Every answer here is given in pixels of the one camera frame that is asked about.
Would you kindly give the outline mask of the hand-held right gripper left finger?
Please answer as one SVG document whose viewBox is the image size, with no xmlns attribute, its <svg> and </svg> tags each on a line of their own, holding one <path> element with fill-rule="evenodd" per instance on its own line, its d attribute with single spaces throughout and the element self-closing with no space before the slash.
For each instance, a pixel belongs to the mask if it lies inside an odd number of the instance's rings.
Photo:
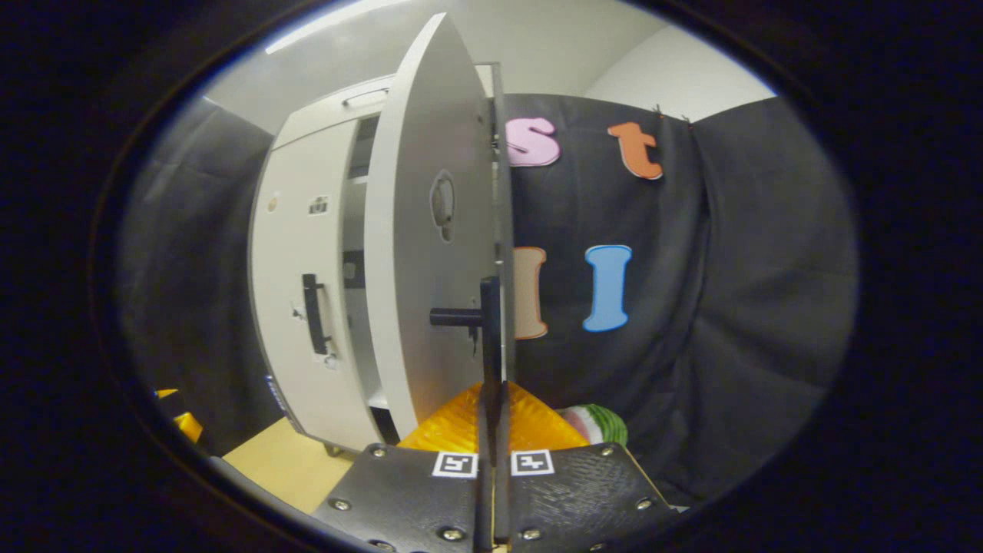
<svg viewBox="0 0 983 553">
<path fill-rule="evenodd" d="M 387 553 L 491 552 L 483 392 L 460 392 L 399 445 L 366 447 L 313 517 Z"/>
</svg>

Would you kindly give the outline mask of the black door handle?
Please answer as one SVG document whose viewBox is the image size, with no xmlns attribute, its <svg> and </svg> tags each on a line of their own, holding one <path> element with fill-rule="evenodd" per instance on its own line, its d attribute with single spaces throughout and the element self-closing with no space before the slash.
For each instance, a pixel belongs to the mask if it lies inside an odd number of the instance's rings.
<svg viewBox="0 0 983 553">
<path fill-rule="evenodd" d="M 482 384 L 476 407 L 478 484 L 475 499 L 474 553 L 492 553 L 509 536 L 508 447 L 509 394 L 503 377 L 501 280 L 486 277 L 480 284 L 478 308 L 432 308 L 433 326 L 467 328 L 480 337 Z"/>
<path fill-rule="evenodd" d="M 315 273 L 303 273 L 301 284 L 306 311 L 306 326 L 308 326 L 313 353 L 329 355 L 329 345 L 333 337 L 326 333 L 322 318 L 322 297 L 326 294 L 326 287 L 317 280 Z"/>
</svg>

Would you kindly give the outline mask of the watermelon slice toy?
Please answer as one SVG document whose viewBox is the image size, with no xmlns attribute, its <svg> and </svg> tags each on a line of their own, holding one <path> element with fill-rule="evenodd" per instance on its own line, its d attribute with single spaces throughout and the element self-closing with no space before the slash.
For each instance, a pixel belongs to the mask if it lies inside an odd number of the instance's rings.
<svg viewBox="0 0 983 553">
<path fill-rule="evenodd" d="M 578 405 L 559 409 L 556 412 L 564 421 L 586 438 L 591 445 L 615 443 L 625 447 L 628 431 L 624 420 L 607 407 L 599 405 Z"/>
</svg>

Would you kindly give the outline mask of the black backdrop cloth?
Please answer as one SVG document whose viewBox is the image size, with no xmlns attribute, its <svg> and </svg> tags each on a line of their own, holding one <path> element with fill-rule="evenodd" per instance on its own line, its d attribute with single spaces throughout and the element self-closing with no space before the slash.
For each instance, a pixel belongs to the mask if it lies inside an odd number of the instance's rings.
<svg viewBox="0 0 983 553">
<path fill-rule="evenodd" d="M 561 156 L 512 169 L 514 240 L 545 252 L 548 330 L 516 344 L 548 405 L 600 405 L 675 506 L 752 475 L 839 370 L 856 314 L 846 186 L 783 99 L 693 128 L 649 110 L 507 94 Z M 228 454 L 283 416 L 250 312 L 253 190 L 273 136 L 201 101 L 144 162 L 114 297 L 145 382 L 175 388 Z"/>
</svg>

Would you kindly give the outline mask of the white shoe cabinet door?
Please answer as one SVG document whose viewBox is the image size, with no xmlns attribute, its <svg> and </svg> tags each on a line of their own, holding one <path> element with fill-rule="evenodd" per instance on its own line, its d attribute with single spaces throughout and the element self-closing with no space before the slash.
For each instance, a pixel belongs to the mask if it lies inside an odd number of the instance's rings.
<svg viewBox="0 0 983 553">
<path fill-rule="evenodd" d="M 399 438 L 482 381 L 478 330 L 435 326 L 435 308 L 478 309 L 495 276 L 495 113 L 447 13 L 402 59 L 371 153 L 366 301 L 383 395 Z"/>
<path fill-rule="evenodd" d="M 264 164 L 250 221 L 249 281 L 268 379 L 299 433 L 358 452 L 384 442 L 389 410 L 366 398 L 379 371 L 366 308 L 366 171 L 376 119 L 291 137 L 282 128 Z M 326 287 L 329 355 L 313 353 L 301 276 Z"/>
</svg>

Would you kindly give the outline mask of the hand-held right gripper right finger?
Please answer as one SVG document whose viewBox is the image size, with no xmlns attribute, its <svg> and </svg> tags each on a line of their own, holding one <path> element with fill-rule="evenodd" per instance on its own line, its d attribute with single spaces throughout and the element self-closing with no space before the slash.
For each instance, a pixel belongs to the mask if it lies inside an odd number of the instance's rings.
<svg viewBox="0 0 983 553">
<path fill-rule="evenodd" d="M 678 516 L 623 445 L 575 431 L 512 382 L 496 429 L 495 544 L 505 553 L 632 553 Z"/>
</svg>

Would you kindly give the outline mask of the white double-door shoe cabinet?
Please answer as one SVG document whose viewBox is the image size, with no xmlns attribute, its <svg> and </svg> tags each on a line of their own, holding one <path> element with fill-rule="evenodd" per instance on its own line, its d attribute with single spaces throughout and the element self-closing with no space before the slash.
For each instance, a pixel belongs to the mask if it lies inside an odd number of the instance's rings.
<svg viewBox="0 0 983 553">
<path fill-rule="evenodd" d="M 501 95 L 499 94 L 498 84 L 495 83 L 496 70 L 494 66 L 491 65 L 477 65 L 478 73 L 482 79 L 482 84 L 487 91 L 488 97 L 491 98 L 492 104 L 494 105 L 495 113 L 495 129 L 494 129 L 494 142 L 495 142 L 495 130 L 496 130 L 496 109 L 501 105 Z M 375 80 L 366 81 L 366 83 L 361 83 L 358 85 L 353 85 L 353 87 L 345 88 L 345 90 L 333 92 L 326 97 L 317 99 L 312 104 L 304 106 L 295 111 L 288 116 L 280 132 L 284 127 L 290 129 L 291 137 L 299 137 L 302 133 L 308 131 L 317 131 L 326 128 L 327 126 L 338 124 L 344 121 L 354 120 L 354 119 L 368 119 L 375 118 L 376 130 L 378 130 L 378 123 L 380 115 L 382 114 L 382 109 L 384 102 L 389 97 L 389 90 L 391 87 L 391 81 L 396 75 L 387 75 L 382 78 L 376 78 Z M 273 141 L 273 146 L 280 132 L 277 134 Z M 505 260 L 503 260 L 503 253 L 501 249 L 501 228 L 499 227 L 499 221 L 501 221 L 501 211 L 498 209 L 498 198 L 496 198 L 496 178 L 498 178 L 499 173 L 499 156 L 496 153 L 496 162 L 494 164 L 494 204 L 496 209 L 496 255 L 498 259 L 496 260 L 496 270 L 498 273 L 493 277 L 499 277 L 502 274 L 502 267 Z M 371 164 L 371 154 L 369 155 L 368 170 L 366 171 L 366 189 L 368 189 L 368 179 L 369 179 L 369 165 Z M 248 283 L 249 281 L 249 245 L 250 245 L 250 235 L 248 243 Z M 384 423 L 384 442 L 382 443 L 397 443 L 401 438 L 398 437 L 396 427 L 389 415 L 387 416 L 386 423 Z"/>
</svg>

